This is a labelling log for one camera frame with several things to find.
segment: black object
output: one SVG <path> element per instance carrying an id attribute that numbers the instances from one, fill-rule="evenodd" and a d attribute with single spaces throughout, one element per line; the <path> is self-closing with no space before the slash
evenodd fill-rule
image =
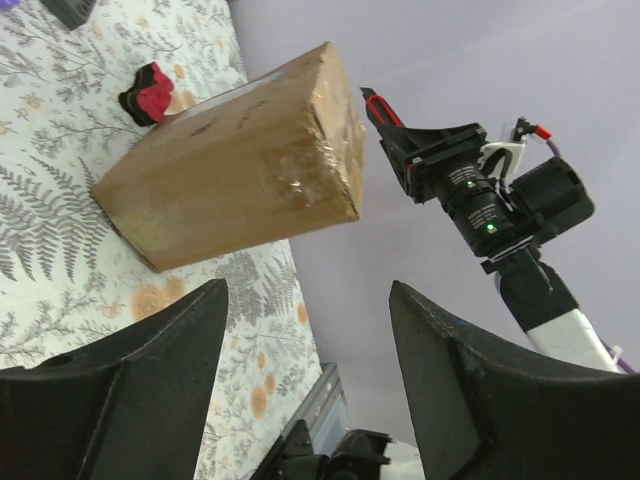
<path id="1" fill-rule="evenodd" d="M 400 282 L 390 308 L 426 478 L 638 478 L 639 375 L 531 352 Z"/>
<path id="2" fill-rule="evenodd" d="M 149 63 L 140 67 L 136 71 L 133 85 L 126 92 L 122 92 L 118 95 L 118 102 L 122 109 L 127 112 L 133 121 L 139 127 L 150 127 L 155 125 L 156 122 L 147 112 L 145 112 L 138 104 L 138 93 L 145 88 L 149 88 L 154 85 L 156 80 L 154 79 L 153 64 Z"/>
<path id="3" fill-rule="evenodd" d="M 227 308 L 213 280 L 95 343 L 0 371 L 0 478 L 191 480 Z"/>
<path id="4" fill-rule="evenodd" d="M 362 88 L 367 116 L 404 189 L 415 203 L 438 198 L 487 274 L 498 272 L 500 293 L 528 332 L 578 303 L 558 274 L 540 262 L 542 244 L 583 222 L 594 204 L 576 172 L 553 157 L 504 185 L 511 153 L 494 152 L 481 165 L 486 132 L 477 123 L 440 130 L 406 128 L 388 103 Z M 514 140 L 546 135 L 518 119 Z M 490 178 L 499 162 L 499 179 Z"/>
<path id="5" fill-rule="evenodd" d="M 75 30 L 89 20 L 97 0 L 40 0 L 69 30 Z"/>
<path id="6" fill-rule="evenodd" d="M 307 423 L 298 420 L 276 440 L 251 480 L 379 480 L 391 438 L 368 430 L 348 432 L 331 457 L 313 451 Z"/>

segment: tablecloth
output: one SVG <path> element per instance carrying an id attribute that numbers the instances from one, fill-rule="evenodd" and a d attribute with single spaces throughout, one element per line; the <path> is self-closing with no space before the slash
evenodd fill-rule
<path id="1" fill-rule="evenodd" d="M 0 367 L 36 365 L 225 277 L 196 478 L 247 478 L 321 368 L 287 241 L 155 274 L 92 200 L 145 133 L 117 95 L 154 60 L 186 104 L 246 81 L 224 0 L 99 0 L 73 32 L 36 0 L 0 12 Z"/>

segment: red and black object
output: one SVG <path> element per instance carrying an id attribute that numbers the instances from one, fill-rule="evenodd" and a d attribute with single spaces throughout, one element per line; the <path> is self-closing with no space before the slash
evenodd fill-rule
<path id="1" fill-rule="evenodd" d="M 138 69 L 133 85 L 118 101 L 137 125 L 149 127 L 164 120 L 173 88 L 171 79 L 153 62 Z"/>
<path id="2" fill-rule="evenodd" d="M 434 179 L 448 160 L 473 157 L 475 163 L 486 132 L 477 123 L 460 127 L 427 130 L 407 128 L 389 103 L 375 90 L 361 88 L 367 118 L 380 134 L 380 146 L 404 189 L 415 203 L 436 197 Z"/>

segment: cardboard box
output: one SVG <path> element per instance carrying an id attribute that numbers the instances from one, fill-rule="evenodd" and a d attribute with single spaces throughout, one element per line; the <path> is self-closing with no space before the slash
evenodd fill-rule
<path id="1" fill-rule="evenodd" d="M 163 271 L 357 220 L 364 136 L 326 43 L 169 117 L 93 195 Z"/>

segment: leaf pattern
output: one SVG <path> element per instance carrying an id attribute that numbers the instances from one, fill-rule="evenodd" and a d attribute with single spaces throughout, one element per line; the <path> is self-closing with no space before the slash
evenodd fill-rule
<path id="1" fill-rule="evenodd" d="M 145 133 L 117 102 L 141 65 L 157 61 L 198 101 L 246 82 L 229 7 L 97 5 L 73 32 L 40 0 L 0 18 L 0 368 L 99 340 L 224 277 L 227 332 L 195 478 L 246 479 L 320 375 L 288 242 L 157 274 L 91 196 Z"/>

